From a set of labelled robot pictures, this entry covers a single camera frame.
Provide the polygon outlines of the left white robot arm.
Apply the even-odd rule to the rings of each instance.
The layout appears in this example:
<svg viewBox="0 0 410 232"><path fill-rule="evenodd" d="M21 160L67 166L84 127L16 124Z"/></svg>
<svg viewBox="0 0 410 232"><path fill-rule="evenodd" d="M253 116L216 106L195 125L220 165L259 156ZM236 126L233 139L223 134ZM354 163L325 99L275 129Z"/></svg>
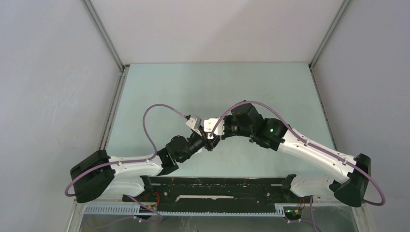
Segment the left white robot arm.
<svg viewBox="0 0 410 232"><path fill-rule="evenodd" d="M149 178L170 174L179 164L190 159L201 149L212 151L220 137L209 139L195 132L190 137L175 136L165 148L146 157L114 157L106 150L98 150L70 170L71 183L78 203L88 203L105 195L130 195L148 201L153 195Z"/></svg>

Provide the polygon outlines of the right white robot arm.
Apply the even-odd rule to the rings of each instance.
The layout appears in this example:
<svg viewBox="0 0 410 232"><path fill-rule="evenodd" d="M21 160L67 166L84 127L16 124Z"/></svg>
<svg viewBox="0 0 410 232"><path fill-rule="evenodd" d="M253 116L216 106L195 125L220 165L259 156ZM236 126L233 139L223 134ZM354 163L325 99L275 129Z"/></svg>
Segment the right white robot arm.
<svg viewBox="0 0 410 232"><path fill-rule="evenodd" d="M258 101L242 101L230 107L215 123L207 123L210 135L242 136L258 146L305 160L326 172L325 177L309 180L295 176L281 189L282 198L294 202L299 197L332 194L341 203L360 207L372 178L371 159L340 153L304 136L291 127L275 110Z"/></svg>

